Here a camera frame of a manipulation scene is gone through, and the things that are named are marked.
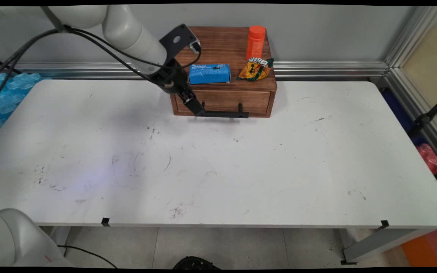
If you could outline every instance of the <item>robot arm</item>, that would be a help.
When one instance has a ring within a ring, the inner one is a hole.
[[[143,24],[136,19],[129,5],[87,5],[87,6],[49,6],[49,7],[0,7],[0,18],[4,17],[40,17],[56,19],[62,25],[74,28],[91,28],[102,25],[104,38],[124,53],[158,64],[146,64],[134,59],[129,61],[166,93],[177,94],[184,105],[195,116],[225,116],[248,118],[248,112],[205,111],[188,84],[187,72],[180,68],[175,59],[185,46],[195,53],[201,51],[200,41],[184,24],[177,26],[162,39],[152,36]]]

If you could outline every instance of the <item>wooden box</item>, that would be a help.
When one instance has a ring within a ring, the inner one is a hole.
[[[262,80],[255,82],[236,80],[239,72],[247,63],[248,28],[190,27],[190,29],[200,40],[202,48],[200,60],[195,64],[229,64],[230,66],[230,83],[191,85],[198,100],[205,102],[205,109],[238,111],[237,106],[242,103],[243,111],[249,112],[249,116],[270,117],[277,89],[274,69],[271,69],[268,76]],[[262,58],[271,58],[267,33]],[[176,59],[184,65],[196,59],[196,55],[189,48],[184,48]],[[170,97],[175,115],[193,116],[178,95],[171,94]]]

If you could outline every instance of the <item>snack bag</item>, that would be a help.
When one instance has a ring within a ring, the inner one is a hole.
[[[252,57],[247,60],[246,66],[237,76],[237,80],[248,80],[250,82],[264,79],[269,73],[274,59],[263,60],[261,58]]]

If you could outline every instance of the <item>orange bottle cap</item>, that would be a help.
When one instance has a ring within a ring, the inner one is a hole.
[[[260,39],[264,38],[266,34],[266,29],[262,26],[251,26],[249,28],[249,36],[251,38]]]

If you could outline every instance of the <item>white table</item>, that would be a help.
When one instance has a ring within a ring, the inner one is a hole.
[[[269,119],[227,119],[173,116],[144,81],[41,81],[0,130],[0,209],[39,225],[342,228],[347,261],[437,229],[437,181],[372,83],[277,84]]]

